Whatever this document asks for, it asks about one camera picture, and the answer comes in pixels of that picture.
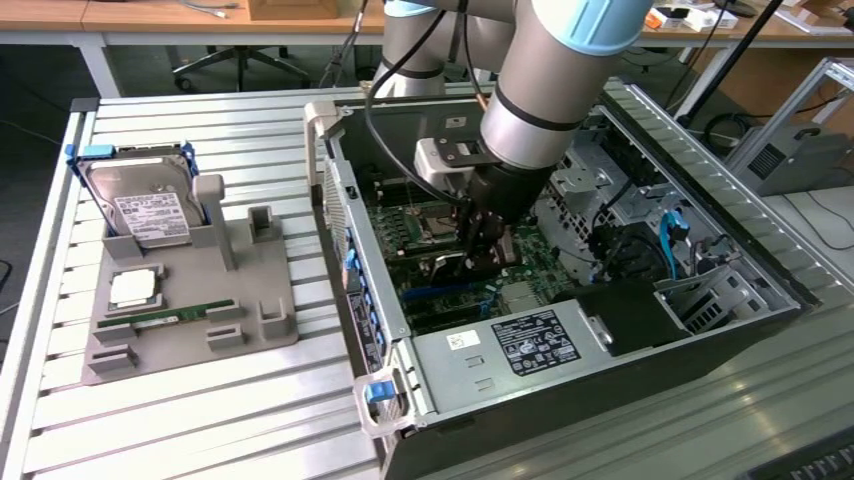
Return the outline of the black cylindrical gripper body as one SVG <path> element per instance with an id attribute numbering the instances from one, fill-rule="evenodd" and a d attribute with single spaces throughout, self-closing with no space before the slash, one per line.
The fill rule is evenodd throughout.
<path id="1" fill-rule="evenodd" d="M 469 183 L 476 211 L 498 215 L 506 224 L 517 223 L 534 206 L 553 170 L 529 170 L 506 163 L 477 167 Z"/>

